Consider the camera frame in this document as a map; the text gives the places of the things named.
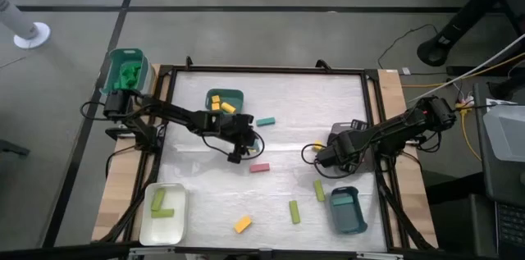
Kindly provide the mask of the black table frame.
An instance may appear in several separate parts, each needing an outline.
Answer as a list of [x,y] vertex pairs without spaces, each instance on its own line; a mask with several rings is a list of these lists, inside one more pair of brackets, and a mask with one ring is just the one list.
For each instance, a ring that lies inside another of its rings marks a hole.
[[[291,75],[363,75],[368,78],[368,96],[365,101],[371,106],[374,121],[384,121],[407,108],[400,75],[394,70],[373,69],[331,69],[292,68],[263,66],[174,66],[155,64],[157,72],[154,91],[162,98],[173,94],[176,73],[178,71],[236,72],[249,74],[291,74]],[[399,206],[406,212],[414,227],[419,229],[422,238],[434,248],[438,247],[434,222],[431,217],[427,192],[422,178],[422,169],[417,161],[414,148],[409,148],[405,155],[398,157],[391,172],[384,175],[390,189],[395,192]]]

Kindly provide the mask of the black floor stand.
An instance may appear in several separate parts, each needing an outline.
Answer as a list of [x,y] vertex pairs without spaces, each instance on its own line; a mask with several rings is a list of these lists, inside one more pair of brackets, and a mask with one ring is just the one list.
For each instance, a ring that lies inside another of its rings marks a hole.
[[434,37],[421,43],[417,49],[418,58],[429,66],[445,64],[452,47],[489,11],[494,5],[508,19],[518,36],[522,35],[518,18],[507,0],[469,0],[455,16]]

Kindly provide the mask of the white pole stand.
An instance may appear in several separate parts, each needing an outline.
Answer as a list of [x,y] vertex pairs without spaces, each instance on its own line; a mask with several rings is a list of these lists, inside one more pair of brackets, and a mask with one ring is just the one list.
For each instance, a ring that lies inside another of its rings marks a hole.
[[0,0],[0,24],[13,34],[13,43],[21,49],[38,48],[51,36],[50,27],[43,22],[33,22],[9,0]]

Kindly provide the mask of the white table sheet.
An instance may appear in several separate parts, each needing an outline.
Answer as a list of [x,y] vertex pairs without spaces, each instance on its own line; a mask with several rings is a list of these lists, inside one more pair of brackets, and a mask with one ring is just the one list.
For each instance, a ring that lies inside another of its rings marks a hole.
[[[265,149],[258,161],[270,170],[251,173],[250,162],[228,162],[231,145],[201,139],[184,126],[170,124],[158,179],[182,184],[189,193],[187,247],[289,249],[316,251],[386,250],[375,176],[343,176],[334,168],[313,165],[315,141],[325,142],[337,122],[367,119],[363,83],[356,75],[288,75],[180,72],[172,102],[191,111],[205,107],[210,89],[238,89],[243,112],[256,119],[274,117],[262,126]],[[334,227],[328,201],[318,202],[313,182],[323,190],[353,186],[358,190],[367,230],[344,235]],[[293,224],[289,201],[299,206]],[[241,234],[234,224],[250,216]]]

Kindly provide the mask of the pile of green blocks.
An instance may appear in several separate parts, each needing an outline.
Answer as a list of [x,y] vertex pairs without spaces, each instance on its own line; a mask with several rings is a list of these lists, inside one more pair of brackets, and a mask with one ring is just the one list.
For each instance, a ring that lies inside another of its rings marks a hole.
[[119,70],[119,76],[113,84],[114,89],[134,89],[139,82],[139,62],[124,63]]

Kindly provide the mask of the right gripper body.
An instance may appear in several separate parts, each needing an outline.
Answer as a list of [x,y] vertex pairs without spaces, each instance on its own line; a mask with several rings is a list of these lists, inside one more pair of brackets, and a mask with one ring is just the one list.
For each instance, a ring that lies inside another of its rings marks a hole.
[[327,146],[317,153],[317,160],[325,168],[330,166],[357,166],[360,156],[359,133],[346,130],[338,134],[330,133]]

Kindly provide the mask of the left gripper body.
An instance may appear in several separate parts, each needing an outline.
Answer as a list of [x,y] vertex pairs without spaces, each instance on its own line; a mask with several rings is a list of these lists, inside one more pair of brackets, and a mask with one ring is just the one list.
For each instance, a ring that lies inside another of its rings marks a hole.
[[249,114],[221,115],[219,118],[219,138],[238,145],[253,145],[250,135],[255,135],[252,126],[253,116]]

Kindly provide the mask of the clear grey plastic bin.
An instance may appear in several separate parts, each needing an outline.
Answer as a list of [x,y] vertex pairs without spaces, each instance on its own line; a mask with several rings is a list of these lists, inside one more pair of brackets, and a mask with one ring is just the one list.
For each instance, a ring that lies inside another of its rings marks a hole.
[[[330,143],[339,133],[347,131],[347,130],[354,130],[350,127],[351,122],[337,122],[331,127],[331,133],[328,135],[327,142]],[[374,162],[372,160],[372,152],[369,148],[362,160],[361,165],[358,167],[356,174],[358,173],[365,173],[365,172],[373,172],[375,170]]]

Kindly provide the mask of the grey metal bar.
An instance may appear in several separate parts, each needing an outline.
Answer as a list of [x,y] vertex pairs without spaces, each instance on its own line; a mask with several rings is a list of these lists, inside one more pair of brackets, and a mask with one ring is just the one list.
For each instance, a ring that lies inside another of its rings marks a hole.
[[223,248],[204,248],[204,247],[180,247],[180,246],[151,246],[130,248],[129,256],[145,256],[152,254],[169,253],[211,253],[226,255],[246,255],[255,256],[261,260],[274,260],[277,257],[316,255],[316,256],[337,256],[357,260],[407,260],[402,254],[397,253],[377,253],[377,252],[330,252],[330,251],[310,251],[310,250],[286,250],[286,249],[223,249]]

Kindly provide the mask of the long yellow rectangular block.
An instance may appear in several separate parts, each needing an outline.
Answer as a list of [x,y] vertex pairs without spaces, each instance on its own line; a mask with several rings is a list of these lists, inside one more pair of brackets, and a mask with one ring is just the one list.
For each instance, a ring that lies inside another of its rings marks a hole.
[[237,234],[243,233],[252,223],[252,219],[250,216],[244,216],[240,218],[235,224],[234,224],[234,230]]

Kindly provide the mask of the dark furniture foot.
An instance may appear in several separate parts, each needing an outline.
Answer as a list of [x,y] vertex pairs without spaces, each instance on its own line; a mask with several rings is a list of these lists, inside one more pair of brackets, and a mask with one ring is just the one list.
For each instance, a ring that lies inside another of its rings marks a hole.
[[14,153],[19,157],[27,157],[30,154],[30,150],[4,139],[0,139],[0,153]]

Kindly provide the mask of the power strip with plugs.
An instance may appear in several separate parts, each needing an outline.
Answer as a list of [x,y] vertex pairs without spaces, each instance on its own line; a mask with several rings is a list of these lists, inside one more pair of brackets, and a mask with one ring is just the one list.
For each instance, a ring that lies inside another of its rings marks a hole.
[[460,115],[464,116],[472,110],[472,106],[475,104],[474,98],[472,95],[467,96],[463,100],[459,100],[455,104],[455,111]]

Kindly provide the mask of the teal storage bin stack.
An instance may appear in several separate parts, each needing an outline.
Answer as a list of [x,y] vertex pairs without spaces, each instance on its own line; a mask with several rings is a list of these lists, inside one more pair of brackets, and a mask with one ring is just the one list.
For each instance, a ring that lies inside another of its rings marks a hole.
[[119,70],[121,65],[130,62],[139,62],[141,64],[141,70],[139,72],[139,82],[134,89],[123,89],[123,90],[137,90],[141,94],[151,94],[153,91],[153,84],[156,78],[156,71],[153,66],[149,63],[148,58],[144,55],[143,51],[138,48],[118,48],[114,49],[109,53],[109,59],[111,65],[109,73],[106,78],[104,86],[100,89],[100,92],[104,95],[109,95],[114,90],[113,84],[116,82],[119,76]]

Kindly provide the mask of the grey plastic box lid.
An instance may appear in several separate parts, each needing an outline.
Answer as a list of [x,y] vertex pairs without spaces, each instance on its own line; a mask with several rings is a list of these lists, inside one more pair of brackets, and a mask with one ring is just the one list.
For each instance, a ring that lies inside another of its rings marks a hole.
[[483,122],[498,159],[525,162],[525,106],[495,106]]

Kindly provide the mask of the dark green small bin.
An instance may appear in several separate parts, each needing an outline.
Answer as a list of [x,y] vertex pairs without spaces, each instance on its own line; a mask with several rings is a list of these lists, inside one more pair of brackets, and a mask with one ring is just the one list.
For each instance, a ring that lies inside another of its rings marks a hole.
[[[221,107],[221,103],[223,102],[226,102],[226,103],[229,103],[231,104],[232,106],[234,106],[236,108],[236,112],[235,113],[241,113],[242,112],[242,108],[243,108],[243,104],[244,104],[244,94],[242,91],[238,90],[238,89],[210,89],[207,94],[206,94],[206,98],[205,98],[205,107],[209,110],[209,111],[212,111],[212,100],[211,100],[211,97],[214,96],[214,95],[218,95],[220,97],[220,107]],[[213,112],[223,112],[223,113],[227,113],[227,112],[224,112],[222,111],[222,109],[220,110],[216,110],[216,111],[213,111]]]

